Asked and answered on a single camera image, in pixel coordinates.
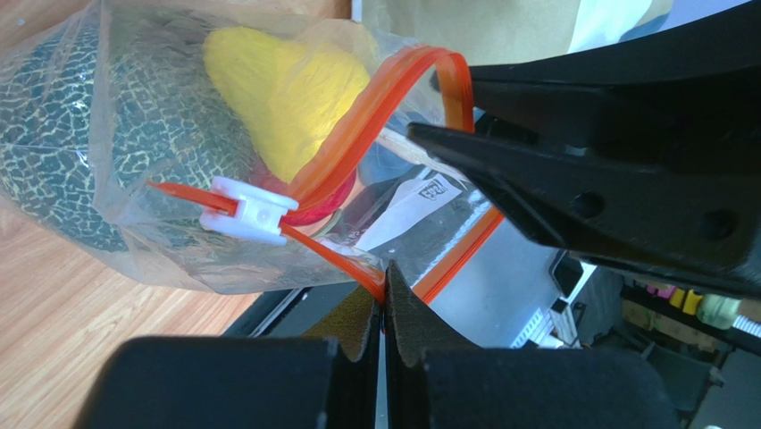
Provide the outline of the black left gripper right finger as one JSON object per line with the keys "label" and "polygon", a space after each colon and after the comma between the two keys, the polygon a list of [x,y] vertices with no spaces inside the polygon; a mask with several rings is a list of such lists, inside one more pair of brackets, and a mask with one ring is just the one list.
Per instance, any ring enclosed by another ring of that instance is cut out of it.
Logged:
{"label": "black left gripper right finger", "polygon": [[386,271],[392,428],[676,428],[652,366],[616,349],[483,348]]}

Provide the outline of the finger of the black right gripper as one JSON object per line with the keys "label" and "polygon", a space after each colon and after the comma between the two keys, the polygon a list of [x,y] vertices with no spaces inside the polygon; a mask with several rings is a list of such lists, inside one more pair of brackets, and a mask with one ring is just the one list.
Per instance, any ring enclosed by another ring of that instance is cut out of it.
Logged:
{"label": "finger of the black right gripper", "polygon": [[665,166],[421,123],[407,134],[531,241],[648,280],[760,294],[758,150],[693,150]]}
{"label": "finger of the black right gripper", "polygon": [[526,144],[674,172],[760,169],[760,4],[527,63],[474,66],[474,101],[498,131],[444,135],[431,153]]}

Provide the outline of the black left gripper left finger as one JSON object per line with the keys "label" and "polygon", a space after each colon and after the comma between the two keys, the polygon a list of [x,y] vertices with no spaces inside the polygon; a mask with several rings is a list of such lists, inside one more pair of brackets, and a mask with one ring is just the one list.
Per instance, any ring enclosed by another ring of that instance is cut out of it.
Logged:
{"label": "black left gripper left finger", "polygon": [[106,360],[78,428],[371,428],[379,305],[357,288],[297,337],[147,336]]}

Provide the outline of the clear zip top bag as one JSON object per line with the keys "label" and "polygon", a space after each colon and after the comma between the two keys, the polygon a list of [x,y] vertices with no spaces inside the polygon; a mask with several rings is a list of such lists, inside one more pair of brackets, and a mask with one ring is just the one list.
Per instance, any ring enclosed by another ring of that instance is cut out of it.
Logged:
{"label": "clear zip top bag", "polygon": [[91,1],[1,53],[1,198],[140,282],[244,294],[398,263],[435,297],[503,222],[410,123],[473,131],[462,55],[231,1]]}

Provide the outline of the yellow fake pear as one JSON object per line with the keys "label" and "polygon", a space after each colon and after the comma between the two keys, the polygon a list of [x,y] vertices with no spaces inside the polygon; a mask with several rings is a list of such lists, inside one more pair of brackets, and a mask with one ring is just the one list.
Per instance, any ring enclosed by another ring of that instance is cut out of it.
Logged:
{"label": "yellow fake pear", "polygon": [[318,153],[370,76],[353,55],[245,27],[212,31],[203,62],[252,146],[280,181],[292,182]]}

